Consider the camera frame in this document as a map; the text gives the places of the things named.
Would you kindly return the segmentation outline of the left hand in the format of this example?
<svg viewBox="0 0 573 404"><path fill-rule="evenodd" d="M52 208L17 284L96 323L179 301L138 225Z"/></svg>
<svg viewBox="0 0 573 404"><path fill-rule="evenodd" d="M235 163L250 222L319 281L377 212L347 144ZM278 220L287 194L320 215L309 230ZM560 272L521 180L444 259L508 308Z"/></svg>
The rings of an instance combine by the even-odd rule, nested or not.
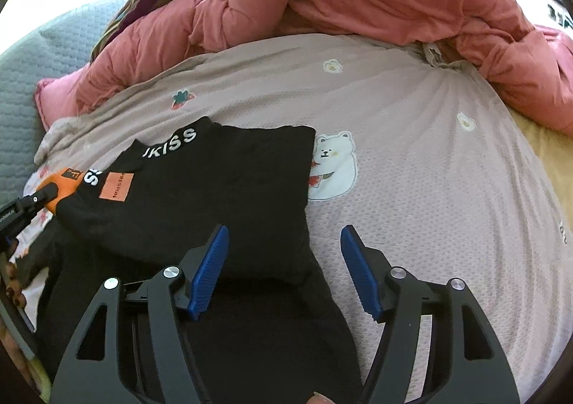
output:
<svg viewBox="0 0 573 404"><path fill-rule="evenodd" d="M22 293L22 285L18 280L18 268L14 263L11 262L11 256L15 253L18 247L19 240L14 239L10 248L6 252L6 263L4 266L4 271L7 280L5 281L5 285L8 299L10 299L16 307L24 309L26 306L26 298L24 293Z"/></svg>

